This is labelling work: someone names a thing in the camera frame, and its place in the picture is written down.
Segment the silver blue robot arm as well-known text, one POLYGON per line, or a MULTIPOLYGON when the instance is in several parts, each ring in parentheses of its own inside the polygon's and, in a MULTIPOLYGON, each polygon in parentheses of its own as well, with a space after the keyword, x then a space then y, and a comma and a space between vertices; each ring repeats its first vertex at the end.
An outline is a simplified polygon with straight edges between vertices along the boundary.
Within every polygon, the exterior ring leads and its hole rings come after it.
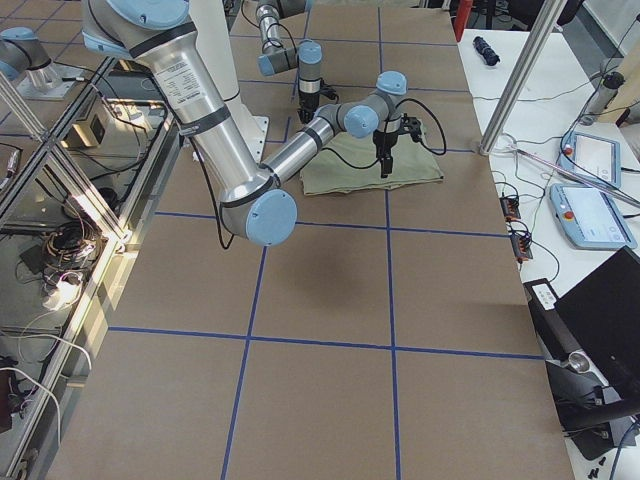
POLYGON ((320 106, 322 96, 337 100, 338 94, 321 73, 323 51, 319 43, 303 39, 295 43, 282 20, 308 12, 313 1, 259 1, 255 20, 260 31, 262 53, 258 67, 263 76, 297 70, 298 116, 310 122, 320 106))
POLYGON ((258 123, 240 99, 228 25, 219 6, 201 1, 85 1, 82 34, 87 49, 147 68, 169 105, 181 135, 205 164, 205 179, 220 233, 261 246, 285 241, 297 206, 283 186, 336 135, 371 138, 376 163, 391 170, 391 151, 401 130, 407 81, 381 73, 364 99, 320 105, 322 50, 314 41, 281 46, 285 18, 311 9, 308 1, 262 1, 256 20, 262 49, 260 71, 295 70, 302 127, 282 148, 263 157, 258 123))

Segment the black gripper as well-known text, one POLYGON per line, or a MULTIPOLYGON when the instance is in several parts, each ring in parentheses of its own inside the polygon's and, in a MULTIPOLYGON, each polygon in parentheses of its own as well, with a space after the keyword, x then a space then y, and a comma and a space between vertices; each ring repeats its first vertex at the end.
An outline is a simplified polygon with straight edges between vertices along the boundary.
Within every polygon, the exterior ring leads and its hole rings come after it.
POLYGON ((319 108, 321 96, 329 100, 335 100, 336 91, 334 89, 320 89, 313 93, 298 92, 299 106, 297 112, 301 123, 308 123, 313 119, 316 110, 319 108))
POLYGON ((376 150, 376 159, 380 161, 380 176, 388 178, 393 172, 392 148, 396 145, 400 135, 402 115, 396 115, 382 121, 373 132, 373 142, 376 150))

